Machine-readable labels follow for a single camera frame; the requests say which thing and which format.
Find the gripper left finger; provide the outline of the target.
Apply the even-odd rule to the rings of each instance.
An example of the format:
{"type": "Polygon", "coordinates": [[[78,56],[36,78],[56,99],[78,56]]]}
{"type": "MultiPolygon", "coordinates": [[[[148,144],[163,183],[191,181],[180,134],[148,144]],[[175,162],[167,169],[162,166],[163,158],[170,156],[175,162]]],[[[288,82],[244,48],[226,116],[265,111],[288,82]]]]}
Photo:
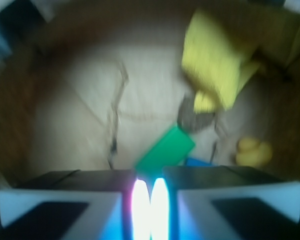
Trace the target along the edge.
{"type": "Polygon", "coordinates": [[[130,240],[133,170],[51,171],[0,190],[0,240],[130,240]]]}

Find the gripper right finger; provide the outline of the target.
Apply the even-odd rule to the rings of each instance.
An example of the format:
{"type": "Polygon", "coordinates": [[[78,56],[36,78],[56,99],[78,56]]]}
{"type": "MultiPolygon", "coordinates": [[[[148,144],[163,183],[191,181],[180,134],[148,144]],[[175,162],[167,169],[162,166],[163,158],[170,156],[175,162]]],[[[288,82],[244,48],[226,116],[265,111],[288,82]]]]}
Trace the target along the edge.
{"type": "Polygon", "coordinates": [[[172,240],[300,240],[300,181],[252,167],[166,166],[172,240]]]}

